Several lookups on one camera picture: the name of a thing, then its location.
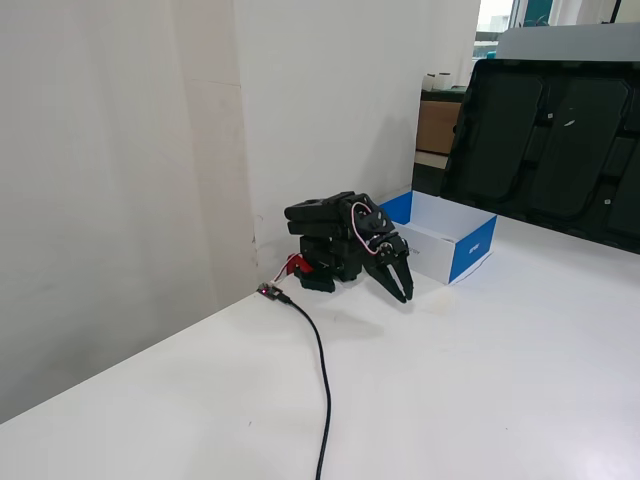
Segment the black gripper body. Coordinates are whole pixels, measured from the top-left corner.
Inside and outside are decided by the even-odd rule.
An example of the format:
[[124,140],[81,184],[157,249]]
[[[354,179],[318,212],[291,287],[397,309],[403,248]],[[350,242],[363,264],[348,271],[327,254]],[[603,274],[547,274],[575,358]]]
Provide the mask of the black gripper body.
[[398,232],[365,233],[363,267],[366,270],[407,263],[408,245]]

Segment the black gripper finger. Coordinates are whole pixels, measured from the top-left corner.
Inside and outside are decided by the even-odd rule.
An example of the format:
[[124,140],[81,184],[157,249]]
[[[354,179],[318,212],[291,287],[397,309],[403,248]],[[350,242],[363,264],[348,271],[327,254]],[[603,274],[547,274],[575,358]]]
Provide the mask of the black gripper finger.
[[388,293],[401,303],[406,303],[407,299],[399,288],[396,280],[391,275],[386,265],[378,265],[376,263],[366,263],[364,265],[366,272],[376,280]]
[[402,286],[404,297],[407,300],[413,298],[413,278],[406,257],[397,259],[393,264],[396,276]]

